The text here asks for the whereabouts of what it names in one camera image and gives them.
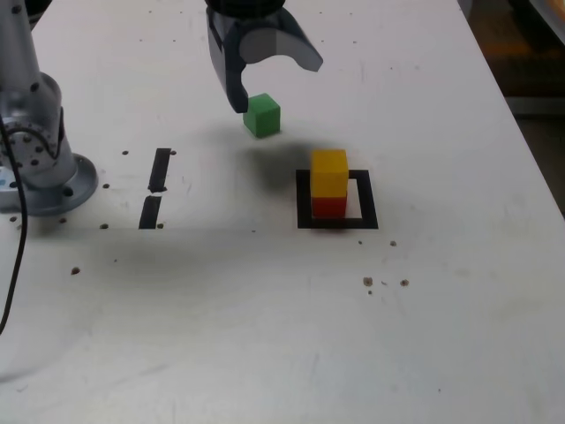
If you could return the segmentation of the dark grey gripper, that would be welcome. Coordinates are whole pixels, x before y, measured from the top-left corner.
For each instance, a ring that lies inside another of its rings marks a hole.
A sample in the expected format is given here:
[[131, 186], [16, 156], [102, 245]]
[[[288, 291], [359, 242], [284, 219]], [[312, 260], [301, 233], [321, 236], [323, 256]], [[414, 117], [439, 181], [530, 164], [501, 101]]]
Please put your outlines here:
[[208, 44], [211, 61], [237, 114], [248, 111], [248, 94], [242, 83], [246, 64], [257, 64], [267, 58], [292, 58], [302, 69], [317, 72], [323, 58], [312, 45], [295, 18], [283, 8], [255, 18], [233, 18], [206, 8], [211, 24]]

